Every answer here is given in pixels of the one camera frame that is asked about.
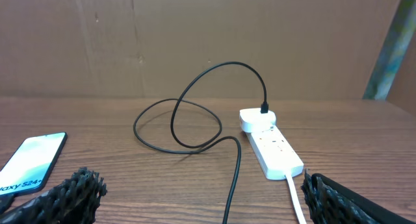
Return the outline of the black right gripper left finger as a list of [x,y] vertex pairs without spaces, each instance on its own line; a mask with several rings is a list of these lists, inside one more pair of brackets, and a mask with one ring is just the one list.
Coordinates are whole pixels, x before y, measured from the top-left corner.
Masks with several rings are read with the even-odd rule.
[[78,171],[16,208],[1,211],[1,224],[93,224],[107,185],[98,172]]

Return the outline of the white power strip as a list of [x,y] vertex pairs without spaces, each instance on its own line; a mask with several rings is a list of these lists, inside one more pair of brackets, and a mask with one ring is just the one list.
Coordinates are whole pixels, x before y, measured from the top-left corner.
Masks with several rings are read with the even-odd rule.
[[304,163],[277,126],[246,135],[268,180],[285,180],[287,175],[296,177],[302,173]]

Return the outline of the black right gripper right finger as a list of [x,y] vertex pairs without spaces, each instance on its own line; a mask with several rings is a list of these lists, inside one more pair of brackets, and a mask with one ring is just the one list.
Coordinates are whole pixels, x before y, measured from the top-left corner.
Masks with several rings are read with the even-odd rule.
[[320,173],[305,173],[301,189],[314,224],[415,224]]

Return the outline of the Galaxy S24 smartphone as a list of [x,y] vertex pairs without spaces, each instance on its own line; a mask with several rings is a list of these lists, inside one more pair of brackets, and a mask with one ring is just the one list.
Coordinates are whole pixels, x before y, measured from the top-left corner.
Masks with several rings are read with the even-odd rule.
[[1,197],[42,190],[67,138],[57,132],[25,139],[1,170]]

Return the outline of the brown cardboard backdrop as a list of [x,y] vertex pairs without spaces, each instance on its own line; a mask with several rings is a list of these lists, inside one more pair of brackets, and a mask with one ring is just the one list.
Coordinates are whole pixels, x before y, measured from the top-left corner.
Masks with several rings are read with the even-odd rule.
[[1,94],[361,99],[402,0],[1,0]]

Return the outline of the white charger plug adapter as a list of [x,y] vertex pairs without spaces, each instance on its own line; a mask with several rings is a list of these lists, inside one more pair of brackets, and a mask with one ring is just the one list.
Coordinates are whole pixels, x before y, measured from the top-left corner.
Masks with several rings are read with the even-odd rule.
[[269,110],[261,113],[260,108],[246,108],[239,111],[240,127],[246,133],[266,131],[276,125],[276,115]]

